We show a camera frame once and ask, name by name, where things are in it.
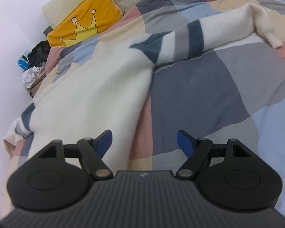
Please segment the yellow pillow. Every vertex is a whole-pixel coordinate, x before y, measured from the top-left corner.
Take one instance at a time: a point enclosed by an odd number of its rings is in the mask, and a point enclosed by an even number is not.
[[[47,38],[51,47],[71,46],[107,30],[121,18],[113,0],[83,0]]]

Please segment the white wall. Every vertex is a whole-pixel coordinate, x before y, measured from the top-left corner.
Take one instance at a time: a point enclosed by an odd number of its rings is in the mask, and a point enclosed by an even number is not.
[[[2,138],[31,101],[23,86],[17,60],[26,49],[46,39],[42,32],[48,23],[42,6],[47,1],[0,0],[0,193],[9,164]]]

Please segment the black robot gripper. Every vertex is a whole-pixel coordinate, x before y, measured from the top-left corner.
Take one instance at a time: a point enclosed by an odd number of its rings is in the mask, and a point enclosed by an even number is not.
[[[15,210],[0,225],[285,227],[285,218],[273,209],[282,180],[254,152],[237,139],[214,144],[183,130],[176,139],[188,159],[175,174],[118,171],[116,176],[102,161],[112,144],[110,130],[76,144],[53,140],[9,178]],[[65,158],[78,158],[81,168]],[[213,164],[214,158],[223,160]]]

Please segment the blue package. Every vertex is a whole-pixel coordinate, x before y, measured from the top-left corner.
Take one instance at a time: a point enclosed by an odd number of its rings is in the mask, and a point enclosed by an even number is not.
[[[28,61],[28,55],[31,53],[31,51],[26,50],[22,57],[18,60],[18,65],[23,69],[27,70],[29,68],[29,61]]]

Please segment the white cloth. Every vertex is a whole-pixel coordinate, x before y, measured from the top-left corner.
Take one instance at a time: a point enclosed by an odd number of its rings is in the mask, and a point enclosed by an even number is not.
[[[244,39],[254,30],[265,38],[272,48],[283,45],[274,34],[268,12],[254,3],[246,3],[237,9],[202,18],[200,22],[204,35],[203,51]]]
[[[32,67],[22,73],[23,83],[26,88],[30,88],[38,76],[41,74],[42,67]]]

